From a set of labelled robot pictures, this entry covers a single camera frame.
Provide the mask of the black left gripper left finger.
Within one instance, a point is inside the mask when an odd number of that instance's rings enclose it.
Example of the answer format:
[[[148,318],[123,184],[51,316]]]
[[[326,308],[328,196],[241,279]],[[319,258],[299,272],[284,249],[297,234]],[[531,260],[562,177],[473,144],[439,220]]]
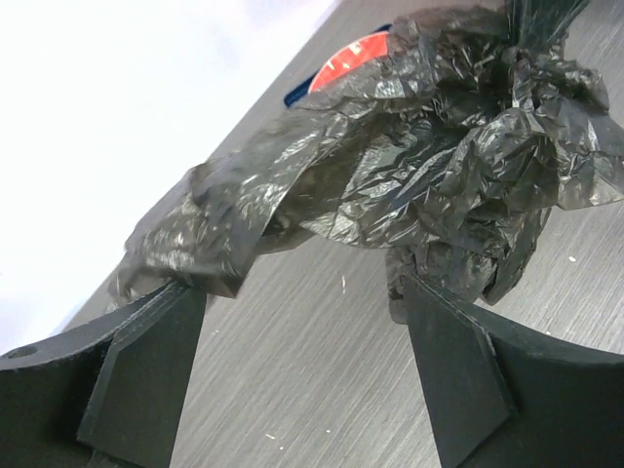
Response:
[[[169,283],[2,355],[2,466],[169,466],[206,305]]]

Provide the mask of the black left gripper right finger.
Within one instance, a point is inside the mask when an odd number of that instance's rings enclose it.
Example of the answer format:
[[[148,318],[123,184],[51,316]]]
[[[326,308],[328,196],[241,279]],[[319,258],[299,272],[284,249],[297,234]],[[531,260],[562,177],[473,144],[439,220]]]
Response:
[[[410,276],[408,328],[445,467],[619,467],[623,358]]]

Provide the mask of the black plastic trash bag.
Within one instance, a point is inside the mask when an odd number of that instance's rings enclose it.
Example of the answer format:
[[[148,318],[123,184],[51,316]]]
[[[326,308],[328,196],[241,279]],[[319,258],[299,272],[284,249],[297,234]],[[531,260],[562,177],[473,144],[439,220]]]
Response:
[[[385,250],[396,320],[408,275],[499,301],[553,207],[623,198],[603,79],[565,57],[584,8],[509,1],[396,19],[380,57],[189,170],[128,238],[113,302],[173,279],[233,297],[259,256],[313,236]]]

